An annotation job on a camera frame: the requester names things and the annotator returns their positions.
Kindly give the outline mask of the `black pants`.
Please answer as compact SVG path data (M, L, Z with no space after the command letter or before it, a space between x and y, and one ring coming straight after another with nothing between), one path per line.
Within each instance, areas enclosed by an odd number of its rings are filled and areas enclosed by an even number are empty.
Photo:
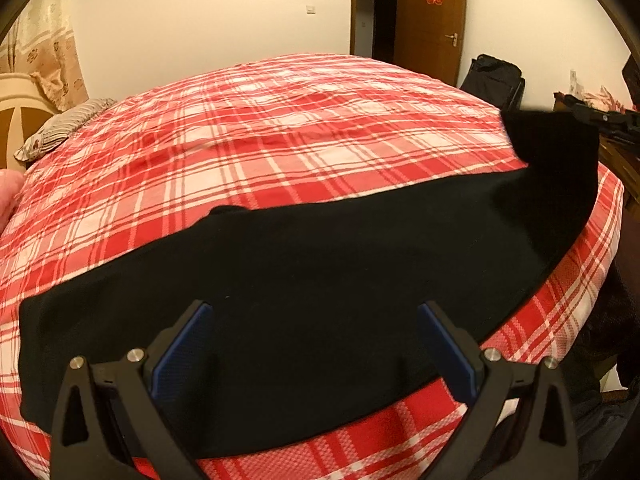
M570 113L501 117L523 167L348 200L218 206L190 228L23 300L21 414L52 426L74 356L114 361L189 304L213 321L165 410L195 457L255 453L341 428L419 391L434 301L484 341L572 248L598 194L598 129Z

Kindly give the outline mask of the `brown wooden dresser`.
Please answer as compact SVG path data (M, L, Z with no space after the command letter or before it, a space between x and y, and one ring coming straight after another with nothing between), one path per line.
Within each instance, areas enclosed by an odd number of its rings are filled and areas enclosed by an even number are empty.
M555 92L553 110L572 110L578 101L571 94ZM600 161L624 186L624 210L618 273L639 284L639 142L617 143L600 133Z

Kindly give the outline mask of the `clutter on dresser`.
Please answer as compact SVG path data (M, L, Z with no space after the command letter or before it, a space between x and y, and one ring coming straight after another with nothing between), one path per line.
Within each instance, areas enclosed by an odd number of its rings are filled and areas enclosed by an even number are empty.
M601 112L623 113L625 110L624 104L616 99L605 86L601 86L597 92L587 91L578 79L576 70L570 71L570 94Z

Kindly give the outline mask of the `black bag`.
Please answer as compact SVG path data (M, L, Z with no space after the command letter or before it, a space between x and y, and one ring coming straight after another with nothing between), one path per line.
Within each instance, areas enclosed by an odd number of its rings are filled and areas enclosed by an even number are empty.
M488 54L480 54L472 59L460 89L499 110L518 110L525 84L518 66Z

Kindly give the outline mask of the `brown wooden door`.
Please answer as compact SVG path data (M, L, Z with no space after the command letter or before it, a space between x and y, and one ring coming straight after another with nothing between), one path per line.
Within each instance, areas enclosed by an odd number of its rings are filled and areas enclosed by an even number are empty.
M466 0L397 0L394 63L457 83Z

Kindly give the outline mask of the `pink quilt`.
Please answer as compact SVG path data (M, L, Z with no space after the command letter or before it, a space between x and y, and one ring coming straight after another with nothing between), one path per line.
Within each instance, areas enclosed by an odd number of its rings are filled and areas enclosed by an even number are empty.
M0 170L0 232L4 231L17 207L18 194L24 183L25 178L19 171Z

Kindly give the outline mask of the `striped floral pillow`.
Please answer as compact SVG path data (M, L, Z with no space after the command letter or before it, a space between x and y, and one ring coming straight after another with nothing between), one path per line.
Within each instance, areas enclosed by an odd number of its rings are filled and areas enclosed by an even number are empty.
M110 98L88 99L61 114L50 117L13 154L23 165L31 164L53 152L74 132L117 103Z

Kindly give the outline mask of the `cream brown headboard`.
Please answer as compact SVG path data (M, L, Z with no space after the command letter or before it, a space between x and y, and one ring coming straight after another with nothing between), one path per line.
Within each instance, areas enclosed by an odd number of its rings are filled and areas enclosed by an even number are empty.
M0 99L1 168L25 172L14 153L58 110L27 74L1 74Z

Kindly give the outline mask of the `red plaid bed sheet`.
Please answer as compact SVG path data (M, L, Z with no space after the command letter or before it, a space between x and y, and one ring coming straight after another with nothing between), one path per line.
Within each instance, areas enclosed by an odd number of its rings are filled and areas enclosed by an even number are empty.
M495 107L358 56L279 56L120 101L26 171L1 232L1 430L10 448L49 479L49 436L20 413L25 297L218 205L325 202L521 167ZM567 355L617 252L623 195L600 165L597 203L576 244L483 347L527 362ZM327 436L201 465L212 479L414 479L463 413L439 380Z

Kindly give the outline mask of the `beige floral curtain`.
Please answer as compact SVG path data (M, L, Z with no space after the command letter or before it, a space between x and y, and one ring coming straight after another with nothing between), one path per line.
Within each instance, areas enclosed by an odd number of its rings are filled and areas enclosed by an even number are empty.
M70 0L29 0L1 41L3 73L26 74L60 112L88 100Z

